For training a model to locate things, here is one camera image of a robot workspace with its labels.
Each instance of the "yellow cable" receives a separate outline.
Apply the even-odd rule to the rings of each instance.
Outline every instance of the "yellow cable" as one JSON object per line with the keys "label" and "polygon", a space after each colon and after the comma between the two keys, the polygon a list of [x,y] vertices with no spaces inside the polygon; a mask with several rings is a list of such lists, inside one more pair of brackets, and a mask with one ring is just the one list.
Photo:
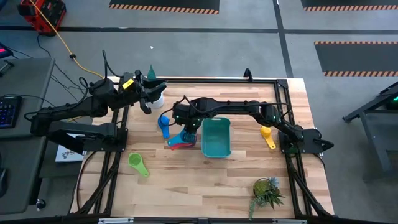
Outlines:
{"label": "yellow cable", "polygon": [[[40,15],[41,15],[41,16],[45,19],[45,21],[50,25],[50,27],[54,30],[54,32],[57,34],[57,36],[61,39],[61,41],[62,41],[62,43],[64,44],[64,46],[65,46],[65,47],[67,48],[67,50],[69,51],[69,54],[70,54],[70,55],[73,55],[73,53],[72,53],[72,51],[69,49],[67,43],[65,43],[65,41],[63,40],[63,38],[61,37],[61,35],[57,32],[57,30],[56,30],[56,29],[54,28],[54,26],[51,24],[51,22],[44,16],[43,12],[36,6],[36,4],[35,4],[32,0],[29,0],[29,1],[30,1],[30,3],[33,4],[33,6],[36,8],[36,10],[38,10],[38,12],[40,13]],[[91,70],[89,70],[89,69],[87,69],[87,68],[81,66],[81,65],[79,64],[79,62],[77,61],[76,58],[73,58],[73,60],[74,60],[74,61],[76,62],[76,64],[77,64],[81,69],[83,69],[84,71],[86,71],[86,72],[88,72],[88,73],[91,73],[91,74],[94,74],[94,75],[97,75],[97,76],[99,76],[99,77],[101,77],[101,78],[104,78],[103,75],[101,75],[101,74],[99,74],[99,73],[96,73],[96,72],[93,72],[93,71],[91,71]]]}

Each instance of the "white cup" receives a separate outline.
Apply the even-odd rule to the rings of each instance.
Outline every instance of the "white cup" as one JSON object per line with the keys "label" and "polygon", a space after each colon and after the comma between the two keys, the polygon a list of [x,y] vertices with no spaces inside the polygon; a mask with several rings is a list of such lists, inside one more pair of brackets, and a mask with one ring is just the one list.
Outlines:
{"label": "white cup", "polygon": [[155,101],[153,103],[148,103],[148,107],[152,108],[152,109],[159,109],[163,106],[163,104],[164,104],[164,97],[163,97],[163,93],[162,93],[162,94],[160,94],[160,98],[157,101]]}

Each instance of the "hazard stripe tape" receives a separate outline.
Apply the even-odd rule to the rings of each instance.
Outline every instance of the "hazard stripe tape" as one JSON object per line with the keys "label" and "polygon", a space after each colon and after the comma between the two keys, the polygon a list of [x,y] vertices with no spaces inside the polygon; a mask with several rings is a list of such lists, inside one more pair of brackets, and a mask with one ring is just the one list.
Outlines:
{"label": "hazard stripe tape", "polygon": [[398,71],[327,71],[326,77],[398,77]]}
{"label": "hazard stripe tape", "polygon": [[305,7],[304,11],[368,11],[368,10],[397,10],[398,5],[381,5],[381,6],[314,6]]}
{"label": "hazard stripe tape", "polygon": [[397,41],[315,41],[317,44],[398,44]]}
{"label": "hazard stripe tape", "polygon": [[184,7],[162,7],[162,6],[138,6],[128,4],[110,4],[111,9],[132,9],[132,10],[145,10],[145,11],[161,11],[161,12],[185,12],[197,14],[218,14],[218,10],[214,9],[191,9]]}

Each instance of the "robotic arm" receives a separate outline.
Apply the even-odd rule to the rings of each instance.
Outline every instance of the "robotic arm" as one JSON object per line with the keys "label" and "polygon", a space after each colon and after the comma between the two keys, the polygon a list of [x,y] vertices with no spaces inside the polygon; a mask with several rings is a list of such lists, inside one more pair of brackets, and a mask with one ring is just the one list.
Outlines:
{"label": "robotic arm", "polygon": [[332,143],[320,139],[318,130],[303,130],[301,126],[292,126],[282,119],[274,104],[258,101],[219,102],[212,98],[202,97],[192,100],[189,105],[175,103],[172,117],[176,124],[184,125],[183,135],[179,137],[185,143],[196,141],[196,131],[203,119],[212,118],[218,114],[241,114],[252,116],[260,125],[276,127],[283,135],[284,144],[289,148],[294,148],[292,153],[297,150],[320,153],[333,147]]}
{"label": "robotic arm", "polygon": [[[61,121],[77,116],[102,117],[108,113],[108,107],[117,110],[138,102],[145,114],[151,114],[147,103],[159,99],[166,88],[165,80],[148,80],[139,70],[134,76],[125,74],[120,83],[123,88],[118,92],[112,80],[99,80],[88,87],[91,97],[75,104],[42,108],[32,117],[30,132],[34,136],[47,136],[49,140],[80,154],[83,151],[121,151],[123,147],[119,143],[127,137],[127,131],[118,129],[116,124],[94,126]],[[67,133],[85,137],[75,139]]]}

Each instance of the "green measuring cup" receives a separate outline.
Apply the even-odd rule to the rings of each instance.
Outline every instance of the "green measuring cup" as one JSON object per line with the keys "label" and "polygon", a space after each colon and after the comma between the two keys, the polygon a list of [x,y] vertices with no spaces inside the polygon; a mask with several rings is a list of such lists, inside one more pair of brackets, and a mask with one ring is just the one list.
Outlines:
{"label": "green measuring cup", "polygon": [[138,153],[130,153],[129,155],[129,165],[135,168],[142,176],[148,177],[149,172],[145,168],[144,163],[142,161],[142,157]]}

